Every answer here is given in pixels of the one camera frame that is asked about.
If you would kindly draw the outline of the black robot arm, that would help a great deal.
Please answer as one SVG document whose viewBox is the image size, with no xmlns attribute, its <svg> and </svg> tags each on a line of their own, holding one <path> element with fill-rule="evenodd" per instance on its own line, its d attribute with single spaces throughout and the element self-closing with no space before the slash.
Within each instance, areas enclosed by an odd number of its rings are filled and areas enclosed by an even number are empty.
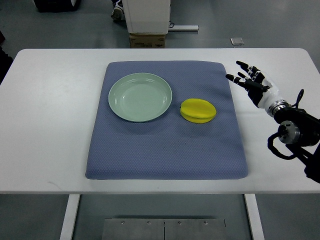
<svg viewBox="0 0 320 240">
<path fill-rule="evenodd" d="M 274 120 L 279 124 L 277 132 L 267 140 L 268 149 L 277 157 L 284 160 L 298 158 L 304 165 L 307 178 L 320 182 L 320 120 L 304 109 L 299 103 L 304 95 L 301 89 L 296 103 L 293 105 L 277 105 L 273 111 Z M 275 146 L 278 138 L 292 155 L 282 154 Z"/>
</svg>

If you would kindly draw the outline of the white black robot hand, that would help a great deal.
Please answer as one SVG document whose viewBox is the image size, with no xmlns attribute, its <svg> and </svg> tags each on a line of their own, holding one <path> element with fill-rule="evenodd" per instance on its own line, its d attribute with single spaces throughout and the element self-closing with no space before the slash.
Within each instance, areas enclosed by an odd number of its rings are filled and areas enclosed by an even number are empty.
<svg viewBox="0 0 320 240">
<path fill-rule="evenodd" d="M 267 78 L 266 74 L 260 69 L 242 61 L 237 61 L 236 64 L 246 74 L 238 72 L 237 76 L 226 74 L 225 77 L 244 88 L 248 97 L 257 108 L 264 109 L 273 118 L 278 110 L 289 106 L 289 103 L 280 95 L 275 83 Z"/>
</svg>

